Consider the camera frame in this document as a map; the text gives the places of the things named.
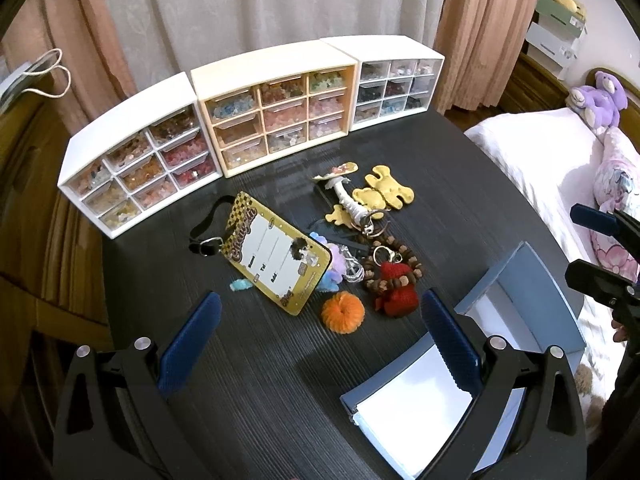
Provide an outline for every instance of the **brown curtain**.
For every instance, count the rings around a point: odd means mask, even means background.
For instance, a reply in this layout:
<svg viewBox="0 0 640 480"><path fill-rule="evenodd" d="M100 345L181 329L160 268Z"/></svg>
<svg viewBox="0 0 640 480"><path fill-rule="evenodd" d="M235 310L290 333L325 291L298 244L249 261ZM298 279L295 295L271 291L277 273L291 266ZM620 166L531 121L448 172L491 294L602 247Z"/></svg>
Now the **brown curtain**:
<svg viewBox="0 0 640 480"><path fill-rule="evenodd" d="M446 56L433 97L443 113L498 104L537 0L445 0L434 49Z"/></svg>
<svg viewBox="0 0 640 480"><path fill-rule="evenodd" d="M69 92L54 102L71 134L136 93L105 0L27 0L2 38L9 69L53 47L71 70ZM66 76L52 74L60 93Z"/></svg>

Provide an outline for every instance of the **metal screw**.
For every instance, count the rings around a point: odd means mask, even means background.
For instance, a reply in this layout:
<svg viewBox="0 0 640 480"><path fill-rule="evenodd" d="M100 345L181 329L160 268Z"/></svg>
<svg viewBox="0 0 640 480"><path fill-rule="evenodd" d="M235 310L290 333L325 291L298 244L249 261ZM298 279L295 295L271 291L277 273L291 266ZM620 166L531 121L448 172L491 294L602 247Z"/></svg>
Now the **metal screw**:
<svg viewBox="0 0 640 480"><path fill-rule="evenodd" d="M507 348L507 342L497 335L494 335L491 339L489 339L489 344L496 350L504 350L505 348Z"/></svg>
<svg viewBox="0 0 640 480"><path fill-rule="evenodd" d="M552 346L549 349L549 353L556 359L562 359L562 356L564 355L564 352L559 346Z"/></svg>
<svg viewBox="0 0 640 480"><path fill-rule="evenodd" d="M133 343L133 346L136 347L137 350L146 350L151 345L151 339L148 337L139 337L136 339L136 342Z"/></svg>
<svg viewBox="0 0 640 480"><path fill-rule="evenodd" d="M76 355L78 357L87 357L90 351L91 348L89 348L89 345L82 345L78 347L78 350L76 350Z"/></svg>

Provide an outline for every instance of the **white wall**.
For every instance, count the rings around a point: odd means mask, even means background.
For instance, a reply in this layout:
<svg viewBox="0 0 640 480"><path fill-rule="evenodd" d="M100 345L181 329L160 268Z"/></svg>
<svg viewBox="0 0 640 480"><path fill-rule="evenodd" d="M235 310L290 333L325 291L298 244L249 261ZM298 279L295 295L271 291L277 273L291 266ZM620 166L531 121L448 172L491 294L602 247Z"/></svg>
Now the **white wall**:
<svg viewBox="0 0 640 480"><path fill-rule="evenodd" d="M567 86L584 84L587 72L603 66L640 88L640 40L615 0L577 0L587 11L587 32L578 59L569 69Z"/></svg>

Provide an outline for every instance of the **tabletop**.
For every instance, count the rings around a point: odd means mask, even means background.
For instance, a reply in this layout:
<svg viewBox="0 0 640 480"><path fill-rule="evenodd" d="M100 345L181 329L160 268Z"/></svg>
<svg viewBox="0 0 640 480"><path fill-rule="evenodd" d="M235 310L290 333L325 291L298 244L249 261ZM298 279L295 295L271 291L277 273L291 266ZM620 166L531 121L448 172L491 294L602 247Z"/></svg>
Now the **tabletop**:
<svg viewBox="0 0 640 480"><path fill-rule="evenodd" d="M527 200L500 169L444 117L429 110L349 134L261 168L205 186L104 242L104 284L116 348L139 336L161 340L206 291L220 294L222 321L171 412L212 474L232 480L394 479L398 476L348 417L339 397L424 335L418 312L389 319L367 309L350 335L327 330L315 292L297 317L255 288L231 292L239 273L221 256L188 251L188 233L221 194L244 190L299 228L331 209L310 180L353 161L355 187L385 164L415 200L391 213L390 232L426 270L418 294L434 286L455 305L489 266L529 242L572 310L582 296L566 286L567 260Z"/></svg>

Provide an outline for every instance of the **orange pom-pom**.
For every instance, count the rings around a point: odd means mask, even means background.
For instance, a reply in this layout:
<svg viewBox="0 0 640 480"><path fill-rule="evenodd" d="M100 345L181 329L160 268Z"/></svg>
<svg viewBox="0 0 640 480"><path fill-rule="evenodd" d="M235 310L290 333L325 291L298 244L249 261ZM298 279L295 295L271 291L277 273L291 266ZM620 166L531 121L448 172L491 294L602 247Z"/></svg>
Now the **orange pom-pom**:
<svg viewBox="0 0 640 480"><path fill-rule="evenodd" d="M350 334L362 323L364 306L357 296L342 291L324 302L320 317L329 330Z"/></svg>

